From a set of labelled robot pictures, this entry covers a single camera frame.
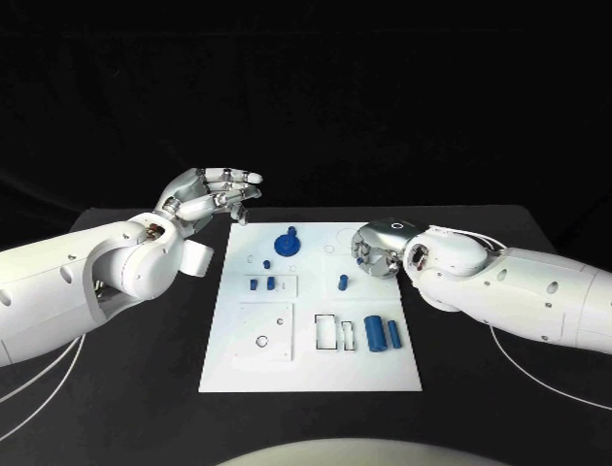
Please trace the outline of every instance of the black curtain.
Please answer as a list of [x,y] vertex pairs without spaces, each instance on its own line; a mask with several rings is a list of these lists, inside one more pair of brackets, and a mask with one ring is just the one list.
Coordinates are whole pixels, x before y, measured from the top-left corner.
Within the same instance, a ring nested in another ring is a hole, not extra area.
[[248,207],[524,205],[612,268],[612,28],[56,8],[0,3],[0,250],[229,166],[266,178]]

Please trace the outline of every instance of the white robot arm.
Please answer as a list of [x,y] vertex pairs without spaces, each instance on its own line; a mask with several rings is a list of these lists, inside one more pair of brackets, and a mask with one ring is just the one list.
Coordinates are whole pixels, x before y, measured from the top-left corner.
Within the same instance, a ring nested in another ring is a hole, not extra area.
[[374,277],[400,266],[427,303],[507,332],[612,354],[612,274],[484,235],[387,218],[361,227],[354,257]]
[[212,214],[247,223],[255,173],[192,169],[156,209],[128,221],[0,252],[0,367],[53,350],[118,313],[159,297],[177,271],[202,277],[212,249],[186,240]]

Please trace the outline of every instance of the dark gray table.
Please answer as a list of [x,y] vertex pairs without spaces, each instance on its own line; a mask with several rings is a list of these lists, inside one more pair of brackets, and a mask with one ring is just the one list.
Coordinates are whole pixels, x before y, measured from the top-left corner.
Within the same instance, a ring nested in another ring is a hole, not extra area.
[[[144,210],[89,210],[75,230]],[[251,221],[419,219],[553,251],[517,206],[255,209]],[[329,437],[408,440],[517,465],[612,464],[612,412],[538,386],[509,364],[491,331],[433,309],[404,275],[400,290],[424,392],[199,393],[231,220],[196,241],[215,249],[208,276],[179,275],[169,292],[89,333],[68,384],[0,444],[0,464],[214,465],[257,449]],[[517,361],[566,391],[612,405],[612,356],[499,333]],[[0,395],[53,359],[0,369]],[[0,435],[53,389],[66,364],[0,406]]]

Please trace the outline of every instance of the blue cylinder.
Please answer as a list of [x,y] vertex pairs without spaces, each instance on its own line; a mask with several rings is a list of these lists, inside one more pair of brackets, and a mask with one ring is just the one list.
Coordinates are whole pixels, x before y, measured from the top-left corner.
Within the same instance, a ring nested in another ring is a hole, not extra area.
[[338,289],[341,291],[345,291],[348,289],[348,280],[349,280],[349,277],[346,275],[342,275],[341,276],[341,281],[338,283]]
[[302,250],[302,241],[296,236],[296,227],[289,227],[289,233],[274,240],[274,251],[283,257],[292,257]]
[[400,330],[397,329],[397,322],[394,320],[390,320],[387,322],[387,325],[390,327],[390,336],[393,337],[393,345],[394,348],[400,348]]
[[382,352],[387,349],[385,329],[382,328],[382,318],[368,316],[364,319],[365,336],[368,337],[368,348],[371,352]]

